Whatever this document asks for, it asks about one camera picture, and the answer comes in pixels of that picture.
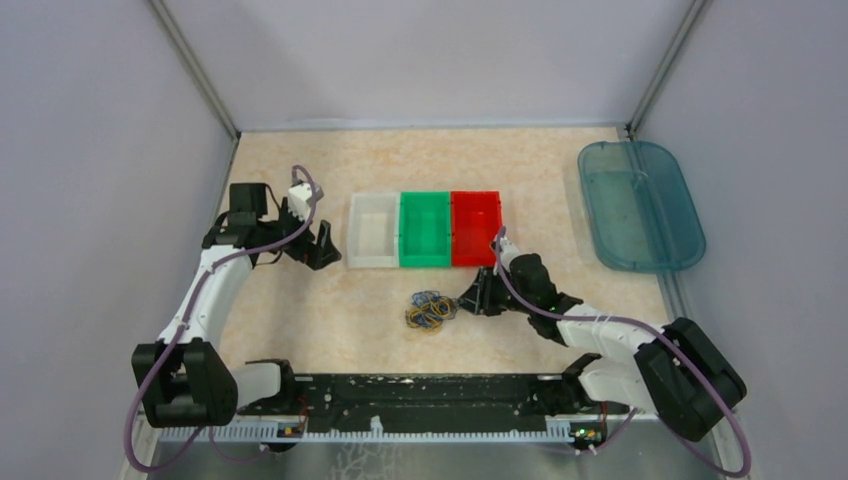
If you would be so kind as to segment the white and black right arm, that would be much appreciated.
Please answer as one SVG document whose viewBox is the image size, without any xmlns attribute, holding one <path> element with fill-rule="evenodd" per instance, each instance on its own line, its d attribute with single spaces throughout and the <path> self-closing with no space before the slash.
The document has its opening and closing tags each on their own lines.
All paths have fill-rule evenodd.
<svg viewBox="0 0 848 480">
<path fill-rule="evenodd" d="M 458 304 L 473 315 L 521 312 L 542 338 L 584 350 L 565 371 L 563 398 L 576 412 L 610 401 L 656 415 L 679 437 L 699 441 L 747 395 L 738 372 L 692 320 L 640 328 L 557 289 L 537 254 L 502 272 L 482 267 Z"/>
</svg>

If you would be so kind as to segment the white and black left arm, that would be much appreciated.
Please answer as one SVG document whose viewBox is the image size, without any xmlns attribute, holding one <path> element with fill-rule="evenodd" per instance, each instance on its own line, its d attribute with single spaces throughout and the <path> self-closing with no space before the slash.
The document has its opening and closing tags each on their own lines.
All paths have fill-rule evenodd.
<svg viewBox="0 0 848 480">
<path fill-rule="evenodd" d="M 262 405 L 277 414 L 297 406 L 300 388 L 288 361 L 250 361 L 232 370 L 218 347 L 261 254 L 285 254 L 314 271 L 340 260 L 330 223 L 310 229 L 323 196 L 318 184 L 305 180 L 294 181 L 282 199 L 265 183 L 230 186 L 229 207 L 203 238 L 198 270 L 175 317 L 155 342 L 138 345 L 131 357 L 152 427 L 224 426 Z"/>
</svg>

